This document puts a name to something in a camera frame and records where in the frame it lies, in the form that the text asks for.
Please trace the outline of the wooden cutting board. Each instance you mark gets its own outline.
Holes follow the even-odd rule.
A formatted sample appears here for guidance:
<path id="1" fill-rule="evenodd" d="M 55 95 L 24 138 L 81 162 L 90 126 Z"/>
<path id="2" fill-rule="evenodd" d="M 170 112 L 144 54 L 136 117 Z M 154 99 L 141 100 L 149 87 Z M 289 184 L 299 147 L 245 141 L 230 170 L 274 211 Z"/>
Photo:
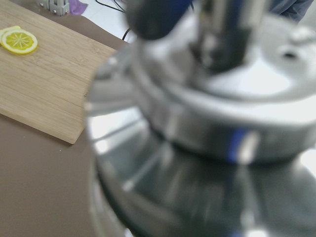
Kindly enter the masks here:
<path id="1" fill-rule="evenodd" d="M 35 35 L 39 44 L 24 55 L 0 50 L 0 112 L 74 144 L 84 129 L 83 104 L 93 73 L 114 50 L 1 1 L 1 28 L 15 25 Z"/>

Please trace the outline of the purple cloth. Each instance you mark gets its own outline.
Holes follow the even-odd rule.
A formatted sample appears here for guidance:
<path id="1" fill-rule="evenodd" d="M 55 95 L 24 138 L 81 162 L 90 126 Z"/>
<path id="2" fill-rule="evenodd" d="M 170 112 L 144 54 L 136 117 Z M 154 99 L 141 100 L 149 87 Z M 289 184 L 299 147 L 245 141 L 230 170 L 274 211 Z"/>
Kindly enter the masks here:
<path id="1" fill-rule="evenodd" d="M 79 0 L 69 0 L 69 11 L 72 15 L 82 15 L 87 7 L 88 4 Z"/>

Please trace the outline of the yellow lemon slice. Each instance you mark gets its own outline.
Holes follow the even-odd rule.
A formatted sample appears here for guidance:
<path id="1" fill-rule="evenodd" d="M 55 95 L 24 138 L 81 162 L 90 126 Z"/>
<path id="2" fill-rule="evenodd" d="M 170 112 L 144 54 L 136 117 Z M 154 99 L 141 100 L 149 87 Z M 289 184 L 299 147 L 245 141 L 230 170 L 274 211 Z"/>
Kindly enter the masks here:
<path id="1" fill-rule="evenodd" d="M 28 54 L 38 47 L 37 38 L 19 26 L 1 29 L 0 45 L 16 54 Z"/>

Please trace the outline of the seated person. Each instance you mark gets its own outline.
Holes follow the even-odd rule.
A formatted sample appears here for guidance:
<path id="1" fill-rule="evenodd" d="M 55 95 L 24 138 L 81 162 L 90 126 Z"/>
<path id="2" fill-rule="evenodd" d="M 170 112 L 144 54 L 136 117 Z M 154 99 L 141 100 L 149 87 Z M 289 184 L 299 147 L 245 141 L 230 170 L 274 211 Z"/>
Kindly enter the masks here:
<path id="1" fill-rule="evenodd" d="M 313 2 L 313 0 L 273 0 L 269 12 L 300 22 Z"/>

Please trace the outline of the aluminium frame post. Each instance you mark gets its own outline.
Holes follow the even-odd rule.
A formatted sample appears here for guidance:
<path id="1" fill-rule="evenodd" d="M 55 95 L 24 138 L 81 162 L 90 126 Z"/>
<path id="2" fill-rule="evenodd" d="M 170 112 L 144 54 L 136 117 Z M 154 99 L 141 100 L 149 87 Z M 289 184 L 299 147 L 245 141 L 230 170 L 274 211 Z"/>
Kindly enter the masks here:
<path id="1" fill-rule="evenodd" d="M 36 3 L 38 6 L 58 16 L 64 16 L 70 13 L 68 0 L 36 0 Z"/>

